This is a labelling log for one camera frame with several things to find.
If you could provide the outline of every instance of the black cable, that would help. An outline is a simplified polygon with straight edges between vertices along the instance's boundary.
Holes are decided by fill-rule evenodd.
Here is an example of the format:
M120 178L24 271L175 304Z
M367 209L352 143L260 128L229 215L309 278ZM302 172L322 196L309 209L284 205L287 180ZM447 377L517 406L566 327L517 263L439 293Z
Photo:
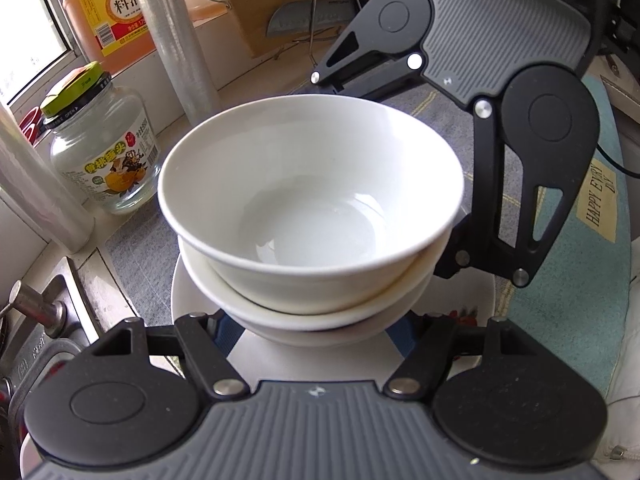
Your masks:
M605 152L602 147L598 144L598 151L600 152L600 154L607 159L607 161L609 161L609 163L616 168L618 171L624 173L626 176L630 176L631 178L638 178L640 179L640 173L636 173L635 171L631 171L628 170L627 168L625 168L624 166L620 166L620 164L618 164L615 160L613 160L610 156L609 153Z

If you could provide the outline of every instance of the white cloth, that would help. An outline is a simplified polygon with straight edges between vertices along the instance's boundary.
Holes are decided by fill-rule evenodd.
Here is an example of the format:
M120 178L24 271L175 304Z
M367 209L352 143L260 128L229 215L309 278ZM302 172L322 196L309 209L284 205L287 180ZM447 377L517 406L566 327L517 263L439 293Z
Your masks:
M614 480L640 478L640 238L631 244L629 310L618 364L607 394L609 420L595 459ZM621 460L611 460L611 451L624 449Z

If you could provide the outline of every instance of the jar lid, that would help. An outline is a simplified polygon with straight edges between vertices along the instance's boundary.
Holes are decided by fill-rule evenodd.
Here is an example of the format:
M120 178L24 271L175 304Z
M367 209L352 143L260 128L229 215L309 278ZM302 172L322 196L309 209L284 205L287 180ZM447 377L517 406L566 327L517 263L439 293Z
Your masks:
M111 82L111 74L103 72L98 78L98 82L85 91L78 99L73 101L68 107L62 108L57 115L46 117L43 121L44 129L53 130L65 123L71 117L76 115L80 110L87 106L94 98L104 90Z
M62 81L59 81L44 98L40 105L45 117L58 115L82 97L104 74L97 61L72 70Z

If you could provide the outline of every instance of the bottle label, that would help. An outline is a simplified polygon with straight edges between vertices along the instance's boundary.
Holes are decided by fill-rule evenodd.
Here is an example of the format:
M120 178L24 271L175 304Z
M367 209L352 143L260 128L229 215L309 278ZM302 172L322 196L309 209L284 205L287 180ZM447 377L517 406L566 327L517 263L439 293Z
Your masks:
M96 202L120 200L149 178L158 154L156 136L143 111L108 150L62 175Z
M148 31L138 0L80 0L103 56Z

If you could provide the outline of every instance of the gray gripper pad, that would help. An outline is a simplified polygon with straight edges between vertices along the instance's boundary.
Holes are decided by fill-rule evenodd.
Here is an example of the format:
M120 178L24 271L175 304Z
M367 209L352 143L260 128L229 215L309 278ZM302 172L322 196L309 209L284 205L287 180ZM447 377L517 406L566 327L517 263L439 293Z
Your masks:
M588 20L561 0L432 2L424 76L463 108L475 96L497 96L526 66L574 70L589 44Z
M373 382L263 382L220 402L177 449L121 471L45 462L30 480L602 480L591 465L516 473L473 460L421 404L383 397Z

